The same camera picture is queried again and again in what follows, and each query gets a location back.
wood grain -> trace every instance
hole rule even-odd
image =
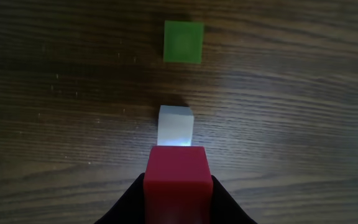
[[[166,19],[205,23],[162,62]],[[0,0],[0,223],[93,223],[161,104],[259,223],[358,223],[358,0]]]

front face of red cube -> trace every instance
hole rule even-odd
[[[146,224],[209,224],[213,182],[204,147],[153,147],[143,185]]]

brown wooden tabletop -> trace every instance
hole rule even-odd
[[[163,63],[165,20],[205,23]],[[259,223],[358,223],[358,0],[0,0],[0,223],[93,223],[160,105]]]

